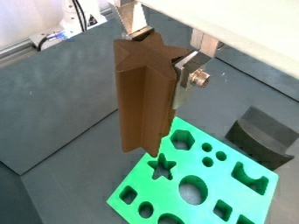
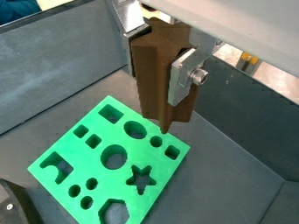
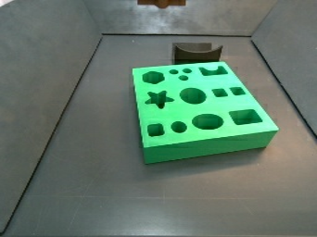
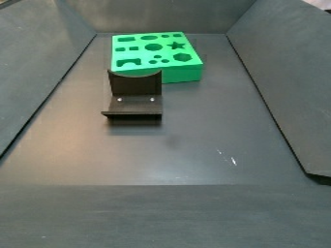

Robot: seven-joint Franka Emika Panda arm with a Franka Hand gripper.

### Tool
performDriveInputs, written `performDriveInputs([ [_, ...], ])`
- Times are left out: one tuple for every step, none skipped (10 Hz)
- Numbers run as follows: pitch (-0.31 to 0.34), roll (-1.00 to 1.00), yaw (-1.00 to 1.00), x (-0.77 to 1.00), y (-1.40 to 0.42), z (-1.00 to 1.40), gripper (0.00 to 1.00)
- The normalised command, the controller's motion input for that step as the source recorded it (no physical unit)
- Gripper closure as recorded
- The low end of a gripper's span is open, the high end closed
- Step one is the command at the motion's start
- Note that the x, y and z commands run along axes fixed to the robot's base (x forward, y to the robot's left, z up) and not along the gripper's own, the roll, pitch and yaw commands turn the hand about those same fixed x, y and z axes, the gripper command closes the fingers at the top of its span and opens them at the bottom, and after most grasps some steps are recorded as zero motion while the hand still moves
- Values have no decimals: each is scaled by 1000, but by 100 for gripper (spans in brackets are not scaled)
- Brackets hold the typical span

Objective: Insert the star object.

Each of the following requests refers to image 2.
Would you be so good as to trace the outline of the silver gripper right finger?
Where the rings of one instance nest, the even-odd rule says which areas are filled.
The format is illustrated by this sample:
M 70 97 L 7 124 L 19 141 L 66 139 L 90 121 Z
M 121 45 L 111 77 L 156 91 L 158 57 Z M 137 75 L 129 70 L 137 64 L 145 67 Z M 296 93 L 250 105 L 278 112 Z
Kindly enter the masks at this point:
M 176 106 L 186 97 L 190 85 L 201 85 L 208 72 L 202 69 L 205 59 L 222 47 L 220 39 L 208 33 L 190 29 L 190 48 L 174 59 L 170 65 L 170 79 L 168 87 L 168 103 Z

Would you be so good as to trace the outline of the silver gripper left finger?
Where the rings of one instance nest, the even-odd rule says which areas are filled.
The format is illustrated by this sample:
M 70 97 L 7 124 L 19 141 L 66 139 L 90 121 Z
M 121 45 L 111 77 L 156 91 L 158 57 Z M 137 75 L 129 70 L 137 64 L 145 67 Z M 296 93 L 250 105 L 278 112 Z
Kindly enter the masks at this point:
M 137 0 L 110 0 L 111 9 L 115 13 L 115 23 L 120 30 L 122 47 L 125 49 L 128 73 L 134 75 L 133 58 L 130 53 L 130 41 L 146 29 L 140 3 Z

